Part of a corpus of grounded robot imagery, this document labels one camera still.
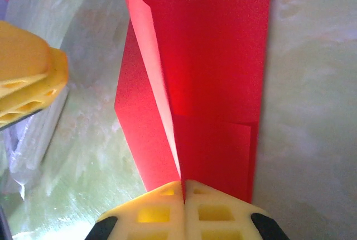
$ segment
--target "white marble surface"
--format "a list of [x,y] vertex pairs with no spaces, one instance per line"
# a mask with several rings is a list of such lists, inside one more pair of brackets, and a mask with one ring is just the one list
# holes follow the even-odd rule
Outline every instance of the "white marble surface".
[[[254,203],[291,239],[357,239],[357,0],[272,0]],[[71,93],[15,239],[83,239],[144,192],[113,110],[123,0],[11,0],[7,19],[71,60]]]

